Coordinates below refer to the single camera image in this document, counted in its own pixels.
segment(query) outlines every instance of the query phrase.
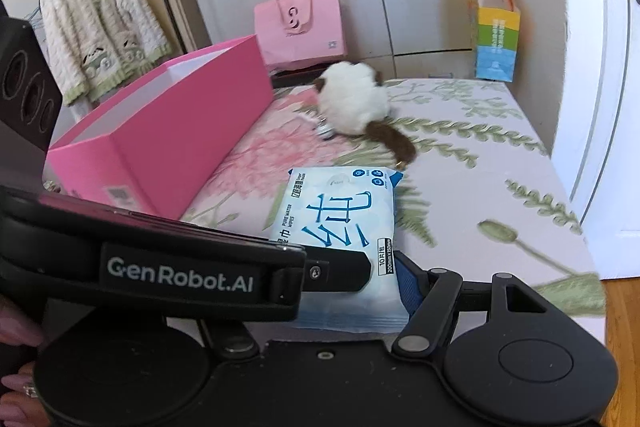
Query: floral bedsheet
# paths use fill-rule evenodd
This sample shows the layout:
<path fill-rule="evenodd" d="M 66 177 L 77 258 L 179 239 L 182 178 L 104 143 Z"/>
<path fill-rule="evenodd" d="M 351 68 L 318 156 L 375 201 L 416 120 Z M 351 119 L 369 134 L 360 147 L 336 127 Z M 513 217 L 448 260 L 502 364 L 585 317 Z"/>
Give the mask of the floral bedsheet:
<path fill-rule="evenodd" d="M 390 121 L 418 149 L 396 187 L 394 248 L 465 280 L 510 272 L 604 338 L 605 298 L 545 147 L 504 84 L 386 82 Z M 300 118 L 312 87 L 281 89 L 193 201 L 183 220 L 268 237 L 294 166 L 388 166 L 375 142 L 322 141 Z"/>

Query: speaker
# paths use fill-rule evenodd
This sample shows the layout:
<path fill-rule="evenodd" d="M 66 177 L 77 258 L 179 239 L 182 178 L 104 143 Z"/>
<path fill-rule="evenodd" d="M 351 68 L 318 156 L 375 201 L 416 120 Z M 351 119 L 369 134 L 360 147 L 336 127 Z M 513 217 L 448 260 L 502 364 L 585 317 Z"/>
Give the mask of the speaker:
<path fill-rule="evenodd" d="M 42 190 L 62 94 L 28 22 L 0 1 L 0 185 Z"/>

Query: human hand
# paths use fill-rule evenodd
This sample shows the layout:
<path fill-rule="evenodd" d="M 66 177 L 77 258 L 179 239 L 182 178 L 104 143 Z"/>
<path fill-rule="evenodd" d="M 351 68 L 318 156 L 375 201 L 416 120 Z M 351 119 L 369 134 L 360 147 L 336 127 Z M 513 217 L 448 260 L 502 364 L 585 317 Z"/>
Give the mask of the human hand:
<path fill-rule="evenodd" d="M 9 346 L 39 346 L 44 335 L 39 325 L 27 317 L 9 299 L 0 296 L 0 343 Z M 7 375 L 2 384 L 13 390 L 0 397 L 0 420 L 5 427 L 47 427 L 49 419 L 37 398 L 24 392 L 24 385 L 31 383 L 33 362 L 23 365 L 18 375 Z"/>
<path fill-rule="evenodd" d="M 44 335 L 39 325 L 9 299 L 0 295 L 0 343 L 36 347 L 43 341 Z"/>
<path fill-rule="evenodd" d="M 50 422 L 44 407 L 37 398 L 24 392 L 25 384 L 33 381 L 33 365 L 23 365 L 17 375 L 2 378 L 2 385 L 12 389 L 0 397 L 0 419 L 4 427 L 49 427 Z"/>

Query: ring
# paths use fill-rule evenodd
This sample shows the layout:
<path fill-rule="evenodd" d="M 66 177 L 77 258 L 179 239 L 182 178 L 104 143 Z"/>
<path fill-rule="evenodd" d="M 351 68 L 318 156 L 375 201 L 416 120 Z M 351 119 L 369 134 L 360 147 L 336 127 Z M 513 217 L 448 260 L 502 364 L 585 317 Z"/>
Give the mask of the ring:
<path fill-rule="evenodd" d="M 38 397 L 38 393 L 36 391 L 35 386 L 32 383 L 26 383 L 22 389 L 24 390 L 24 394 L 27 395 L 29 398 L 37 398 Z"/>

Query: white cardigan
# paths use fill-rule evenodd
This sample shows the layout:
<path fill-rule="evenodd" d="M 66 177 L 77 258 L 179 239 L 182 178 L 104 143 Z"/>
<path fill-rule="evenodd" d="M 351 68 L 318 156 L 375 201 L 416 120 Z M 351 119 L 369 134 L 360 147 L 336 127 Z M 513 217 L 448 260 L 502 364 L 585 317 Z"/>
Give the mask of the white cardigan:
<path fill-rule="evenodd" d="M 40 0 L 40 7 L 65 105 L 98 100 L 171 52 L 146 0 Z"/>

